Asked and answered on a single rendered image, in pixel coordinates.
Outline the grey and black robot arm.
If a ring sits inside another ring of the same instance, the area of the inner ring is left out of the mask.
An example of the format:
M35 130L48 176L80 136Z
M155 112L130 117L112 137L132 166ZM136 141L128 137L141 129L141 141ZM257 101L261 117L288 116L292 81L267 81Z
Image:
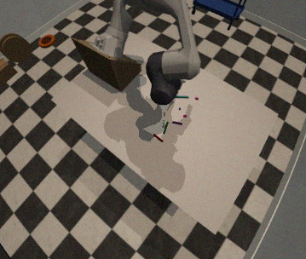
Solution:
M112 0L112 2L113 14L110 26L89 45L114 58L123 59L124 45L132 23L132 18L125 9L126 4L141 11L147 12L151 9L169 14L176 19L182 47L152 53L146 64L147 76L152 84L151 99L159 105L170 104L178 93L178 87L180 89L186 80L193 79L200 71L201 61L187 1Z

